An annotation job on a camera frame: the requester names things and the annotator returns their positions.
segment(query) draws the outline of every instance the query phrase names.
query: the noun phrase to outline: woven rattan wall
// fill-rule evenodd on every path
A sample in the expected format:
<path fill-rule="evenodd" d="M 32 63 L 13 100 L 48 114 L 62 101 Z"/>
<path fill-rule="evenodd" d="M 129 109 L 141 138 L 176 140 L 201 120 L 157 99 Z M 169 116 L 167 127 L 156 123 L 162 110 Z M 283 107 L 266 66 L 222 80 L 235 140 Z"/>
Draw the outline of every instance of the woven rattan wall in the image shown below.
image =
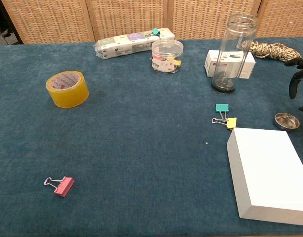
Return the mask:
<path fill-rule="evenodd" d="M 163 27 L 167 0 L 86 0 L 96 40 Z"/>
<path fill-rule="evenodd" d="M 254 0 L 173 1 L 172 31 L 177 39 L 213 39 L 223 36 L 229 16 L 250 14 Z"/>
<path fill-rule="evenodd" d="M 2 0 L 24 44 L 92 42 L 85 0 Z"/>
<path fill-rule="evenodd" d="M 303 36 L 303 0 L 265 0 L 258 18 L 258 37 Z"/>

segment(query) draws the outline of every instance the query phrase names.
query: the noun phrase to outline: clear tumbler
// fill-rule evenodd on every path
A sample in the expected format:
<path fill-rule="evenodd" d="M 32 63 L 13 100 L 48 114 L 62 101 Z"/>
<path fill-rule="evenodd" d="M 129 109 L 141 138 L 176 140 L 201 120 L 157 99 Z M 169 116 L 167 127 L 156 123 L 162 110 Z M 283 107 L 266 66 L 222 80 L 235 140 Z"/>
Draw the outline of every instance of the clear tumbler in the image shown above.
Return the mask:
<path fill-rule="evenodd" d="M 233 15 L 225 27 L 212 85 L 219 91 L 235 89 L 236 78 L 246 60 L 257 29 L 257 18 L 247 14 Z"/>

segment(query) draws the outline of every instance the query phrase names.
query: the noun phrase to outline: braided rope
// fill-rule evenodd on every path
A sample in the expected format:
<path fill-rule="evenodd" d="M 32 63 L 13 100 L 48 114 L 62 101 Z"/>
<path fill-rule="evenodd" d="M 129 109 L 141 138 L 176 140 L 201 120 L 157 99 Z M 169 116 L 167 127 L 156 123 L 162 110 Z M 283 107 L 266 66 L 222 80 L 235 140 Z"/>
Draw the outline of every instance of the braided rope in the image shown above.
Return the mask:
<path fill-rule="evenodd" d="M 252 55 L 257 58 L 273 58 L 286 62 L 293 58 L 300 57 L 300 54 L 294 49 L 281 43 L 258 43 L 252 42 L 250 46 Z"/>

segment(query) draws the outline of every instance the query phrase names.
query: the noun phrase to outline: metal dish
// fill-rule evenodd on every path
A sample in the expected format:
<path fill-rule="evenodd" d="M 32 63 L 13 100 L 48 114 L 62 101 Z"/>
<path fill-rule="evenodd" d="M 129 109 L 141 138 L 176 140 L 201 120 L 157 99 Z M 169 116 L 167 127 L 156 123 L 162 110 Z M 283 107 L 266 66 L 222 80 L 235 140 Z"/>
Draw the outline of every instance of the metal dish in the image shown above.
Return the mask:
<path fill-rule="evenodd" d="M 284 131 L 293 131 L 300 126 L 298 119 L 288 113 L 277 113 L 274 116 L 275 125 Z"/>

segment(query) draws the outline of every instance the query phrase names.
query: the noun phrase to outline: yellow tape roll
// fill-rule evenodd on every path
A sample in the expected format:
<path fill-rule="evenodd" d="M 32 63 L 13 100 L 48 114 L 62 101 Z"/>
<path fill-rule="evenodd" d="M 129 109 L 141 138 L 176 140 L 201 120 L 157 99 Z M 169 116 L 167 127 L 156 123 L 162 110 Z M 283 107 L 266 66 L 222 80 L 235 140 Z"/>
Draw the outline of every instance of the yellow tape roll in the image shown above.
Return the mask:
<path fill-rule="evenodd" d="M 89 96 L 86 80 L 78 71 L 55 74 L 46 82 L 46 89 L 55 105 L 61 108 L 80 105 Z"/>

